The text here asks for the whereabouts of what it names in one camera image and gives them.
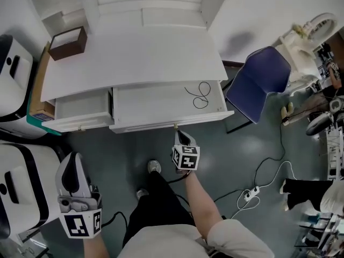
plug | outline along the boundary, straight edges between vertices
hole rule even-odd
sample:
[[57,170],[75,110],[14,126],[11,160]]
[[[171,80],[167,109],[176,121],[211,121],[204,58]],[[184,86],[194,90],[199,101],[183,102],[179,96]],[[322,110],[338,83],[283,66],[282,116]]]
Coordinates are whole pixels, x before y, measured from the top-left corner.
[[254,196],[257,196],[259,192],[259,187],[255,187],[254,189],[251,189],[250,192],[247,192],[243,198],[245,201],[249,202]]

